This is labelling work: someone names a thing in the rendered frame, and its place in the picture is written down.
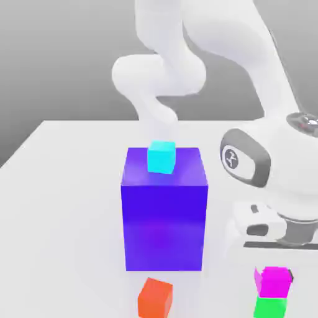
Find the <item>small cyan cube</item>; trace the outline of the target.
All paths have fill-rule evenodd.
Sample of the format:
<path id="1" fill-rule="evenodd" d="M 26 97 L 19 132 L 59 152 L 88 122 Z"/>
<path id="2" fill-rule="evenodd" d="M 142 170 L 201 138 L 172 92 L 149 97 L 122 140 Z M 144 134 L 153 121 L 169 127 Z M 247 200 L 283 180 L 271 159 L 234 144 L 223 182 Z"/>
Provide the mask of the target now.
<path id="1" fill-rule="evenodd" d="M 176 144 L 154 140 L 147 148 L 147 171 L 172 174 L 176 163 Z"/>

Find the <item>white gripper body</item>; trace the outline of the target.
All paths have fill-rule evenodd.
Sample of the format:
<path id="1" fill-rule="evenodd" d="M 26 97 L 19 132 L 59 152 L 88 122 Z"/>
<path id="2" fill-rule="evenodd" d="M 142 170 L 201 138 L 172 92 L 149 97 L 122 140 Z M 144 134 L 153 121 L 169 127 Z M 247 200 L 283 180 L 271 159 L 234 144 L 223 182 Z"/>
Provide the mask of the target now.
<path id="1" fill-rule="evenodd" d="M 318 243 L 284 246 L 279 243 L 247 242 L 242 247 L 242 261 L 256 266 L 287 268 L 318 266 Z"/>

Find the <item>small magenta cube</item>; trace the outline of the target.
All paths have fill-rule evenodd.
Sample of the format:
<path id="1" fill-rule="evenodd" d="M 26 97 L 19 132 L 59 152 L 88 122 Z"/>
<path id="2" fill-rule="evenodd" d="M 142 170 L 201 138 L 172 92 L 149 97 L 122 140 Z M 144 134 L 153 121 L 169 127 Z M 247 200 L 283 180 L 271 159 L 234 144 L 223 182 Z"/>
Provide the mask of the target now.
<path id="1" fill-rule="evenodd" d="M 262 277 L 261 298 L 287 298 L 292 284 L 287 267 L 266 266 Z"/>

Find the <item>small orange cube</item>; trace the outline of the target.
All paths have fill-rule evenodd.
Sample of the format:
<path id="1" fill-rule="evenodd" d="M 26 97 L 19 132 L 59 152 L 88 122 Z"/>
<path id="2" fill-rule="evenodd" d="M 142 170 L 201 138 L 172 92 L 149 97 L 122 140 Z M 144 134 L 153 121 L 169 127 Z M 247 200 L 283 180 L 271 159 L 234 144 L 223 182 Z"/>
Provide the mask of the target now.
<path id="1" fill-rule="evenodd" d="M 147 278 L 137 299 L 140 318 L 168 318 L 173 301 L 173 285 Z"/>

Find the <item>small green cube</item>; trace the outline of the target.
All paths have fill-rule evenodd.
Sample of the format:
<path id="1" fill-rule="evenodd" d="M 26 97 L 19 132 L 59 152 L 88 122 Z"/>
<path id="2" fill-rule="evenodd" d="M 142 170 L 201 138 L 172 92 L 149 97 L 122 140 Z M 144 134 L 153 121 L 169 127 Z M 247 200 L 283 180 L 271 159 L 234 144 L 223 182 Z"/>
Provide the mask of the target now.
<path id="1" fill-rule="evenodd" d="M 257 297 L 253 318 L 284 318 L 287 299 Z"/>

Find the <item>large purple box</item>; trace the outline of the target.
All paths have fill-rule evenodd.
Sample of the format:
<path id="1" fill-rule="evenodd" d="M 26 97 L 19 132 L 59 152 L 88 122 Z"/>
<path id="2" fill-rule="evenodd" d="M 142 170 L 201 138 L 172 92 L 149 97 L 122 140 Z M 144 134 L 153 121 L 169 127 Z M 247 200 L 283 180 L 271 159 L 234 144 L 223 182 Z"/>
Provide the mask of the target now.
<path id="1" fill-rule="evenodd" d="M 149 173 L 147 149 L 128 149 L 120 185 L 128 271 L 201 270 L 208 188 L 198 148 L 177 148 L 171 174 Z"/>

